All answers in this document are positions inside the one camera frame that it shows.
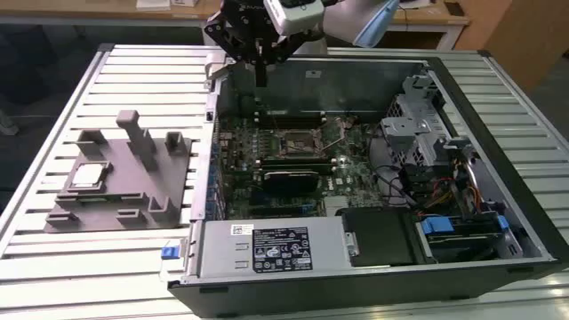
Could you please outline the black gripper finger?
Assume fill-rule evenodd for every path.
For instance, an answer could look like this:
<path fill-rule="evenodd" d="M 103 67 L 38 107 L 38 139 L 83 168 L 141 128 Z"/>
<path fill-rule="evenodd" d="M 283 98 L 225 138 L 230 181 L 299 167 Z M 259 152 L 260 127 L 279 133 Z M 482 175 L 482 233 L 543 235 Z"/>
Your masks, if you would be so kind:
<path fill-rule="evenodd" d="M 278 38 L 262 42 L 262 87 L 268 85 L 268 66 L 284 63 L 304 44 L 304 33 L 296 33 L 282 41 Z"/>
<path fill-rule="evenodd" d="M 209 19 L 205 31 L 234 60 L 250 65 L 255 73 L 255 85 L 262 87 L 262 57 L 258 49 L 258 41 L 255 45 L 248 45 L 239 39 L 237 31 L 222 12 L 218 12 Z"/>

